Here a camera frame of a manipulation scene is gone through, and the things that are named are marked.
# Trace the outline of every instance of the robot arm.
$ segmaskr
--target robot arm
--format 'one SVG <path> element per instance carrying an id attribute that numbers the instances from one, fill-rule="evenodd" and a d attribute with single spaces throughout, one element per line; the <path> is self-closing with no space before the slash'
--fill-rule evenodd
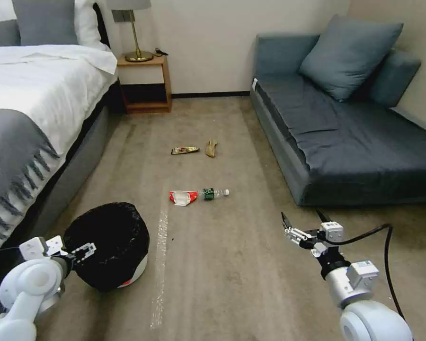
<path id="1" fill-rule="evenodd" d="M 0 285 L 0 341 L 34 341 L 36 316 L 58 302 L 64 292 L 63 280 L 75 263 L 92 255 L 96 247 L 85 244 L 73 253 L 63 250 L 60 236 L 47 242 L 33 238 L 19 247 L 25 262 L 17 265 Z"/>
<path id="2" fill-rule="evenodd" d="M 337 244 L 344 236 L 340 224 L 322 219 L 320 229 L 304 232 L 293 228 L 284 213 L 282 218 L 285 236 L 310 250 L 319 262 L 331 297 L 341 309 L 339 325 L 346 341 L 413 340 L 409 326 L 399 314 L 370 300 L 379 270 L 370 260 L 350 263 L 339 252 Z"/>

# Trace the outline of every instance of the trash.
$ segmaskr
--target trash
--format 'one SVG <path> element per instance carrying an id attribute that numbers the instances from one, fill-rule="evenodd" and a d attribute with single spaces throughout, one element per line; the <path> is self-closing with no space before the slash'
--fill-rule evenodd
<path id="1" fill-rule="evenodd" d="M 219 197 L 226 197 L 229 195 L 228 189 L 213 189 L 213 188 L 204 188 L 199 191 L 199 196 L 202 200 L 210 201 L 217 199 Z"/>
<path id="2" fill-rule="evenodd" d="M 188 206 L 194 200 L 197 199 L 197 192 L 190 191 L 170 191 L 169 199 L 175 204 L 175 206 Z"/>
<path id="3" fill-rule="evenodd" d="M 211 158 L 214 158 L 214 148 L 216 147 L 216 145 L 218 144 L 218 141 L 216 140 L 210 140 L 207 143 L 207 148 L 205 149 L 205 154 L 210 156 Z"/>
<path id="4" fill-rule="evenodd" d="M 188 153 L 195 153 L 198 152 L 199 148 L 194 146 L 189 147 L 175 147 L 172 149 L 172 152 L 170 154 L 172 155 L 178 155 L 178 154 L 188 154 Z"/>

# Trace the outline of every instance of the water bottle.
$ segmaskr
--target water bottle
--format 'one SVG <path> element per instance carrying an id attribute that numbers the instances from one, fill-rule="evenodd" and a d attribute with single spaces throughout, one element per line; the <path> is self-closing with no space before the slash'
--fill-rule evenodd
<path id="1" fill-rule="evenodd" d="M 210 201 L 213 199 L 217 199 L 219 197 L 226 197 L 228 195 L 229 195 L 228 189 L 204 188 L 199 191 L 199 197 L 205 201 Z"/>

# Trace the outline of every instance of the white bed sheet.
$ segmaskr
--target white bed sheet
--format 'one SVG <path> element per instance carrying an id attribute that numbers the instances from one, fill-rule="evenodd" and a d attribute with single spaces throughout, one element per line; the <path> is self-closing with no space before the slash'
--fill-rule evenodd
<path id="1" fill-rule="evenodd" d="M 30 172 L 37 188 L 27 189 L 36 198 L 65 163 L 83 121 L 117 80 L 117 72 L 111 52 L 68 45 L 28 47 L 12 47 L 8 51 L 0 48 L 0 108 L 18 110 L 30 117 L 60 156 L 55 161 L 42 154 L 50 167 L 50 172 L 40 168 L 44 181 Z M 9 197 L 21 212 L 34 203 Z M 9 235 L 23 219 L 1 209 L 0 216 L 11 226 Z"/>

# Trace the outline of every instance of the brass lamp base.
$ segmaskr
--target brass lamp base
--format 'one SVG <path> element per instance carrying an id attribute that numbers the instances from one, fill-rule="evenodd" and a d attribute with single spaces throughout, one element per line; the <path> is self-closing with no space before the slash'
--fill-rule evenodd
<path id="1" fill-rule="evenodd" d="M 140 57 L 138 57 L 137 53 L 134 51 L 134 52 L 126 53 L 124 55 L 124 58 L 127 62 L 132 62 L 132 63 L 146 62 L 153 59 L 153 53 L 147 52 L 147 51 L 141 51 L 141 55 Z"/>

